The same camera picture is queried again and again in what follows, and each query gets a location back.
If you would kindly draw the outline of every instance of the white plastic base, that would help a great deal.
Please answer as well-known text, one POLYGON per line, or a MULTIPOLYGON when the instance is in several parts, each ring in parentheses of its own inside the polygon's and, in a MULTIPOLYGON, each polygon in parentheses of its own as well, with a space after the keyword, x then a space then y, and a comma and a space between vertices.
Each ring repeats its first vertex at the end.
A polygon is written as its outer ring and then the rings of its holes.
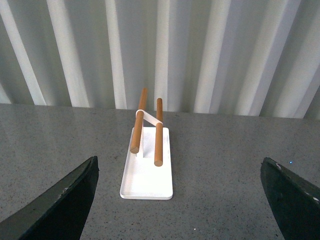
POLYGON ((120 196, 124 199, 169 200, 173 196, 169 129, 163 128, 163 165, 155 166, 155 127, 143 128, 143 158, 130 152, 123 171, 120 196))

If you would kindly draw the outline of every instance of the wooden dowel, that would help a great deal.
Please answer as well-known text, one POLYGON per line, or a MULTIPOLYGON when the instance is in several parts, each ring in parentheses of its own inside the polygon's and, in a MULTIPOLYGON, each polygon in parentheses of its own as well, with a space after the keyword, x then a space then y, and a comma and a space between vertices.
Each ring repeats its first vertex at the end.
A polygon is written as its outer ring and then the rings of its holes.
MULTIPOLYGON (((156 100, 156 118, 163 122, 163 111, 162 111, 162 99, 158 98, 156 100)), ((157 123, 155 126, 155 146, 154 146, 154 165, 161 167, 164 160, 164 126, 161 123, 157 123)))
MULTIPOLYGON (((143 88, 140 96, 140 102, 139 102, 139 109, 141 110, 146 110, 147 95, 148 95, 148 89, 143 88)), ((132 136, 132 141, 130 146, 130 152, 133 154, 137 154, 139 152, 143 122, 144 122, 144 113, 142 111, 138 111, 135 117, 133 136, 132 136)))

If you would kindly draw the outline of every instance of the table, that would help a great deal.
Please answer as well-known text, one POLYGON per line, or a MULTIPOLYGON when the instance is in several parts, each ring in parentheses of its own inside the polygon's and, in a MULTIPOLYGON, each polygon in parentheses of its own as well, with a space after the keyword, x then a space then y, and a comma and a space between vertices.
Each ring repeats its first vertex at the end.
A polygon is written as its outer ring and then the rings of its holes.
POLYGON ((0 113, 0 221, 96 155, 83 240, 280 240, 264 157, 320 186, 319 120, 164 112, 173 198, 129 200, 119 191, 134 110, 0 104, 0 113))

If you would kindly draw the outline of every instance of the white plastic holder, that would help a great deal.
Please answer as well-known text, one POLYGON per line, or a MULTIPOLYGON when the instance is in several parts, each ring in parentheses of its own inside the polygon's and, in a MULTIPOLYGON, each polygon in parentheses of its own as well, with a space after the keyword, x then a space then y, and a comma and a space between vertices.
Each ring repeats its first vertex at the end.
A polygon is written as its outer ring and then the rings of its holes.
MULTIPOLYGON (((156 126, 162 123, 143 111, 143 119, 156 126)), ((124 199, 169 200, 173 196, 169 129, 163 128, 163 164, 155 166, 156 128, 143 127, 139 152, 130 152, 134 128, 126 156, 120 196, 124 199)))

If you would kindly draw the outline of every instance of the white stand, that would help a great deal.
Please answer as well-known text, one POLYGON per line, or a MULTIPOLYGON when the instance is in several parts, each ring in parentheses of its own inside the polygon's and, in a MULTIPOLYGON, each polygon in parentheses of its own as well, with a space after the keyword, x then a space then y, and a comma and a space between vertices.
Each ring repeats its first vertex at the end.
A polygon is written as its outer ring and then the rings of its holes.
MULTIPOLYGON (((148 122, 150 116, 144 112, 148 122)), ((134 129, 126 156, 120 196, 124 199, 169 200, 173 196, 169 129, 163 128, 163 165, 155 166, 155 127, 143 127, 140 151, 130 152, 134 129)))

